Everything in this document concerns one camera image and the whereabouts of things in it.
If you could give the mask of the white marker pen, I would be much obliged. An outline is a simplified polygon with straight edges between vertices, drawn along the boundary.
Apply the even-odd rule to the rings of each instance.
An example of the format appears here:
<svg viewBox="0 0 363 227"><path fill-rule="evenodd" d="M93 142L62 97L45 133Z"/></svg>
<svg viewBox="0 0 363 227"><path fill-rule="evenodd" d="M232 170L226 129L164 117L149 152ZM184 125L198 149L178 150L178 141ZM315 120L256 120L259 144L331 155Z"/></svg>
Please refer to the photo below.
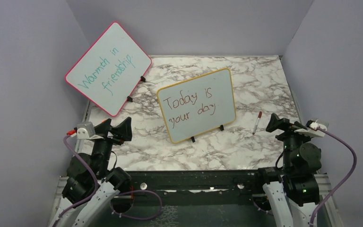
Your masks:
<svg viewBox="0 0 363 227"><path fill-rule="evenodd" d="M259 125L259 122L260 122L260 117L258 117L257 119L256 119L256 122L255 122L255 124L254 124L254 128L253 128L253 131L252 131L252 134L254 135L255 133L256 133L256 131L257 131L257 128L258 128L258 125Z"/></svg>

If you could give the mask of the yellow framed whiteboard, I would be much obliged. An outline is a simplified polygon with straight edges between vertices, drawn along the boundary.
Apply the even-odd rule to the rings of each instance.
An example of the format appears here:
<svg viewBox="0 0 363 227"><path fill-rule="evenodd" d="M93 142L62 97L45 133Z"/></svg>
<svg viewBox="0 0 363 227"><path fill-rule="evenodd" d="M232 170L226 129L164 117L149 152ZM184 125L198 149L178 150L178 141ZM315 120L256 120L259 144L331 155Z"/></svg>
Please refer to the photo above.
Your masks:
<svg viewBox="0 0 363 227"><path fill-rule="evenodd" d="M233 123L237 117L228 68L162 87L156 96L172 143Z"/></svg>

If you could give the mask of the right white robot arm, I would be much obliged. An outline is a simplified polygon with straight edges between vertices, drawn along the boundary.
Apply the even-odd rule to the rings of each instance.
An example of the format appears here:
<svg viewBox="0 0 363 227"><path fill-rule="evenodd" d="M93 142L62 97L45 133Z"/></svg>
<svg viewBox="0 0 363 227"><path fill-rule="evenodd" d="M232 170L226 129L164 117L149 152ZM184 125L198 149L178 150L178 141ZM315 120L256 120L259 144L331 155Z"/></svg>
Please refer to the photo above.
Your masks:
<svg viewBox="0 0 363 227"><path fill-rule="evenodd" d="M310 227L316 217L312 212L320 203L315 173L321 168L321 149L310 141L324 134L311 129L311 123L291 123L273 113L266 127L267 132L282 130L275 138L283 143L278 158L283 165L259 168L254 187L265 193L278 227Z"/></svg>

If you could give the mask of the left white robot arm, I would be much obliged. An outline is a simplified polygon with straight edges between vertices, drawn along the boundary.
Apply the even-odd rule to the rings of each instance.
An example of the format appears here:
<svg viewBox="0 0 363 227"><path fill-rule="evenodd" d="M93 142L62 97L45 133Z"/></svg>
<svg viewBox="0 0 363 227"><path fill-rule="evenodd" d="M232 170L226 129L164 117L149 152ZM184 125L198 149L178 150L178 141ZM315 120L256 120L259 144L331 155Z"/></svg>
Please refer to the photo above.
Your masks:
<svg viewBox="0 0 363 227"><path fill-rule="evenodd" d="M119 194L131 191L131 176L122 168L108 168L113 146L132 140L132 118L113 126L110 118L98 125L82 122L67 132L63 142L73 153L67 180L51 227L86 227ZM77 153L68 138L93 142L91 154Z"/></svg>

